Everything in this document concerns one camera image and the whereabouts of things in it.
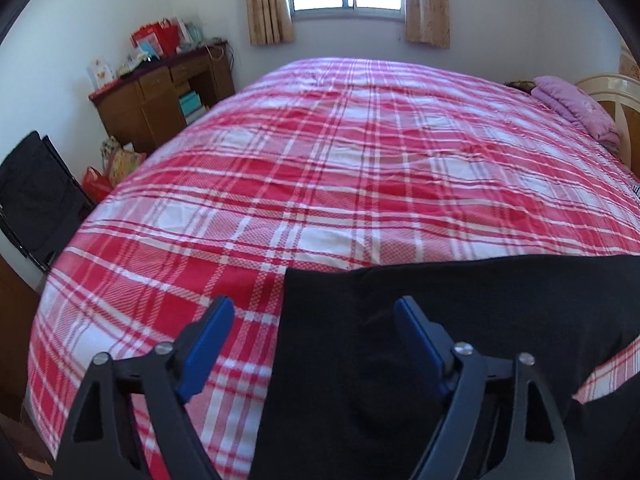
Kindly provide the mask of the white greeting card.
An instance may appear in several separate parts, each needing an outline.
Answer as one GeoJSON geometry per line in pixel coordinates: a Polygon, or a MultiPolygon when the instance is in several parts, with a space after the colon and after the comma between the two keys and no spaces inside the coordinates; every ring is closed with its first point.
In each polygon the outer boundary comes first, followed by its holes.
{"type": "Polygon", "coordinates": [[[93,88],[96,90],[100,90],[108,86],[115,80],[114,73],[103,56],[93,58],[89,62],[87,70],[93,88]]]}

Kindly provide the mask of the cream wooden headboard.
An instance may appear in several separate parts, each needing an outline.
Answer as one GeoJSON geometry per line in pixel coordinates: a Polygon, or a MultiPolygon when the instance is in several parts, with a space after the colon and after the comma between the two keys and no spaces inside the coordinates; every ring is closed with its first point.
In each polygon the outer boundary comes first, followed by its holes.
{"type": "Polygon", "coordinates": [[[640,176],[640,84],[620,74],[600,74],[578,81],[576,86],[612,116],[622,134],[620,159],[640,176]]]}

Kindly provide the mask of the black folding chair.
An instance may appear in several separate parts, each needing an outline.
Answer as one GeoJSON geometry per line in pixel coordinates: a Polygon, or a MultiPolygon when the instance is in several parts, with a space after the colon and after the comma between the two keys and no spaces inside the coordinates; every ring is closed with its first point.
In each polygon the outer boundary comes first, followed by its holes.
{"type": "Polygon", "coordinates": [[[3,234],[44,273],[96,208],[51,140],[35,131],[1,163],[0,202],[3,234]]]}

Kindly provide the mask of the right beige curtain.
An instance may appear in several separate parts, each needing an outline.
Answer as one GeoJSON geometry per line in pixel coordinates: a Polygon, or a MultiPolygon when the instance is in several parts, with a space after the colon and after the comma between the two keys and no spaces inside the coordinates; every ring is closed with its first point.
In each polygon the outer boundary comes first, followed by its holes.
{"type": "Polygon", "coordinates": [[[449,0],[405,0],[405,37],[412,44],[448,50],[449,0]]]}

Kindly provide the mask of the red gift bag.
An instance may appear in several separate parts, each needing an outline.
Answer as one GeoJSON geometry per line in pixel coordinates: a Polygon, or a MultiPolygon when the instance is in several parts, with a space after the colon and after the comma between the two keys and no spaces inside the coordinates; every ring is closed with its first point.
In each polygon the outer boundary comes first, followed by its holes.
{"type": "Polygon", "coordinates": [[[180,44],[180,32],[177,24],[167,18],[141,26],[131,36],[134,47],[146,42],[160,58],[168,58],[176,54],[180,44]]]}

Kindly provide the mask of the floral gift bag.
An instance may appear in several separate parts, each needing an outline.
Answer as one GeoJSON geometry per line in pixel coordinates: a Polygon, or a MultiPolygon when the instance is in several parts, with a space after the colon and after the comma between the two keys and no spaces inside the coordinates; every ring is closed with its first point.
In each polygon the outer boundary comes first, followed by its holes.
{"type": "Polygon", "coordinates": [[[146,159],[143,153],[123,148],[114,136],[109,136],[102,142],[101,155],[104,177],[113,188],[138,169],[146,159]]]}

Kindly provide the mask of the brown wooden desk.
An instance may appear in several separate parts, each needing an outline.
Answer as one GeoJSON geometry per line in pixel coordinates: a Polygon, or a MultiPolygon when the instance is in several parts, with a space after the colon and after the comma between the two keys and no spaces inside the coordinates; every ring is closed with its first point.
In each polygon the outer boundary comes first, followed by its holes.
{"type": "Polygon", "coordinates": [[[89,101],[109,136],[149,155],[188,125],[180,96],[191,91],[206,108],[235,94],[226,40],[145,65],[89,101]]]}

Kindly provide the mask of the pink folded blanket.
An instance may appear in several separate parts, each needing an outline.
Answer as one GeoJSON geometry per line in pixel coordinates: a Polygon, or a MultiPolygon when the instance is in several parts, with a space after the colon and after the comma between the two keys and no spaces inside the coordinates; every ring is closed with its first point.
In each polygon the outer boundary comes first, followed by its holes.
{"type": "Polygon", "coordinates": [[[614,119],[585,91],[555,76],[536,77],[533,84],[530,94],[534,98],[573,125],[584,128],[613,154],[620,152],[620,130],[614,119]]]}

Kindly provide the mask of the black pants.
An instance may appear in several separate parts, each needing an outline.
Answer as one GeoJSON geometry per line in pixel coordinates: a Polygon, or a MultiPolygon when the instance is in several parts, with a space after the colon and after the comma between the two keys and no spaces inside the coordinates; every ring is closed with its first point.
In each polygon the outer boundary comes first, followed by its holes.
{"type": "Polygon", "coordinates": [[[638,380],[576,400],[592,372],[638,337],[638,258],[521,256],[288,270],[252,478],[410,476],[437,412],[396,330],[393,306],[405,296],[485,356],[535,358],[578,478],[638,476],[638,380]]]}

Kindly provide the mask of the left beige curtain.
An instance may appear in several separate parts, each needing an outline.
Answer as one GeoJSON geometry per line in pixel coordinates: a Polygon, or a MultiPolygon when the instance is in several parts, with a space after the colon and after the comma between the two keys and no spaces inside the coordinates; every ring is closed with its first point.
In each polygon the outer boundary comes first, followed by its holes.
{"type": "Polygon", "coordinates": [[[288,0],[246,0],[248,34],[254,47],[294,41],[292,10],[288,0]]]}

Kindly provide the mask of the beige curtain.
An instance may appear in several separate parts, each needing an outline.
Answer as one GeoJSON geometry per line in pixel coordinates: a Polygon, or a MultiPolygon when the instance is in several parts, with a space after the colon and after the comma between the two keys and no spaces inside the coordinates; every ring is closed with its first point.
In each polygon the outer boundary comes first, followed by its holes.
{"type": "Polygon", "coordinates": [[[449,0],[405,0],[405,37],[412,44],[448,50],[449,0]]]}
{"type": "Polygon", "coordinates": [[[246,0],[248,34],[254,47],[294,41],[292,10],[288,0],[246,0]]]}

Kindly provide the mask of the red plaid bedspread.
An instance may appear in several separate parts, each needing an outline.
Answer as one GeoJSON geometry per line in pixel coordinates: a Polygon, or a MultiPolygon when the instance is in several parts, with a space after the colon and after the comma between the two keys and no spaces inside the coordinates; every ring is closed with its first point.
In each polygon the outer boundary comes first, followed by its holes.
{"type": "Polygon", "coordinates": [[[56,450],[97,353],[145,354],[226,295],[231,337],[188,411],[224,478],[243,479],[287,268],[636,254],[637,188],[584,129],[503,84],[288,64],[156,150],[58,257],[30,335],[32,419],[56,450]]]}

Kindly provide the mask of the red plastic bag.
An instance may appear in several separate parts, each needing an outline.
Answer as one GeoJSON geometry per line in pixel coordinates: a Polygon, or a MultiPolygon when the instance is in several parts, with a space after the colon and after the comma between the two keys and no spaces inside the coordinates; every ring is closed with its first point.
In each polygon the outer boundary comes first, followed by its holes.
{"type": "Polygon", "coordinates": [[[113,191],[111,182],[94,167],[88,167],[82,177],[82,189],[96,203],[101,203],[113,191]]]}

